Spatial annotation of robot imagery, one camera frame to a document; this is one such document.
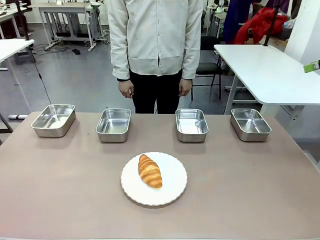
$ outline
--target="person's right hand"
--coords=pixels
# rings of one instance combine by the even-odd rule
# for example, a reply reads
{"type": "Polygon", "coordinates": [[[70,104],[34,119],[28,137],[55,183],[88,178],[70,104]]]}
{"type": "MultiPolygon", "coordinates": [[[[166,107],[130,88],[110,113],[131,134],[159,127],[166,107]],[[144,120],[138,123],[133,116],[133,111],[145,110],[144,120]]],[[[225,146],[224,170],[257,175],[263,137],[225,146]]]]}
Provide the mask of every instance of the person's right hand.
{"type": "Polygon", "coordinates": [[[132,99],[134,95],[134,85],[130,80],[119,81],[118,89],[125,98],[132,99]]]}

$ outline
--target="bread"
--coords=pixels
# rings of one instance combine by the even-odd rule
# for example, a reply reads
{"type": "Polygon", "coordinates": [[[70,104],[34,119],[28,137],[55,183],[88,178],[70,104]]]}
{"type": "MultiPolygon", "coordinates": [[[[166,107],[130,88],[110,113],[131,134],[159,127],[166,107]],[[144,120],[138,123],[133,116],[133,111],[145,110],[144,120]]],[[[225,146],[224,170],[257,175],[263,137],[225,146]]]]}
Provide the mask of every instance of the bread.
{"type": "Polygon", "coordinates": [[[149,187],[153,189],[162,188],[162,177],[158,165],[148,156],[142,154],[138,164],[139,176],[149,187]]]}

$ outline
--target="black pole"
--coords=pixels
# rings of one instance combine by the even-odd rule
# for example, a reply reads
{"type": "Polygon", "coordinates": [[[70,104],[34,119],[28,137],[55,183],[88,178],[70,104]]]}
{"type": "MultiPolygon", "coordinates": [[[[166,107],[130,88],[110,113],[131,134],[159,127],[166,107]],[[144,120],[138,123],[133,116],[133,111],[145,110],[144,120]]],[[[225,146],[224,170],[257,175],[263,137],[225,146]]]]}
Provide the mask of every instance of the black pole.
{"type": "Polygon", "coordinates": [[[20,19],[20,23],[22,25],[22,30],[23,30],[23,34],[24,34],[24,37],[25,37],[25,40],[29,40],[29,36],[28,36],[28,28],[27,28],[27,23],[25,22],[24,20],[24,16],[22,14],[22,11],[20,9],[20,3],[19,3],[19,0],[15,0],[15,5],[16,5],[16,8],[18,10],[18,15],[19,15],[19,19],[20,19]]]}
{"type": "Polygon", "coordinates": [[[273,19],[272,19],[272,22],[271,22],[271,26],[270,26],[270,30],[269,30],[269,33],[268,35],[266,36],[265,38],[265,42],[263,44],[263,46],[268,46],[268,42],[269,42],[269,39],[271,37],[271,34],[272,34],[272,31],[274,29],[274,26],[275,26],[275,22],[276,22],[276,19],[277,19],[277,15],[278,15],[278,12],[279,12],[279,9],[280,9],[280,0],[276,0],[275,2],[275,9],[274,9],[274,15],[273,15],[273,19]]]}

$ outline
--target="black pants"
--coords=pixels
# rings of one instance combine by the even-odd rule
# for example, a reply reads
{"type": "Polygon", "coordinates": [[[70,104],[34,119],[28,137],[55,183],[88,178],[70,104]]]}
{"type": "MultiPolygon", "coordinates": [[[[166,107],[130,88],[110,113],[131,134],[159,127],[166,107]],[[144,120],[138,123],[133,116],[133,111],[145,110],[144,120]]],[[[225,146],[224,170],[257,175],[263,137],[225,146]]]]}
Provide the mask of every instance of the black pants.
{"type": "Polygon", "coordinates": [[[179,83],[182,70],[174,75],[139,75],[130,71],[133,104],[136,114],[174,114],[179,105],[179,83]]]}

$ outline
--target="red jacket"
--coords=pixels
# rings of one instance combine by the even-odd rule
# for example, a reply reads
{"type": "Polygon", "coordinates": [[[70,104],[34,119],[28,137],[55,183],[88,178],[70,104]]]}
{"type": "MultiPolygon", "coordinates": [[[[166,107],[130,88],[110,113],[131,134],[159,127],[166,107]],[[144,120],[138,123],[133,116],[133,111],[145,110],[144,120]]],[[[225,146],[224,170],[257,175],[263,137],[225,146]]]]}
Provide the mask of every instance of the red jacket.
{"type": "MultiPolygon", "coordinates": [[[[248,31],[252,29],[253,43],[257,44],[264,35],[268,35],[275,10],[269,7],[262,8],[253,18],[247,21],[238,31],[234,44],[245,44],[249,39],[248,31]]],[[[272,34],[282,31],[283,24],[288,21],[287,16],[277,15],[272,34]]]]}

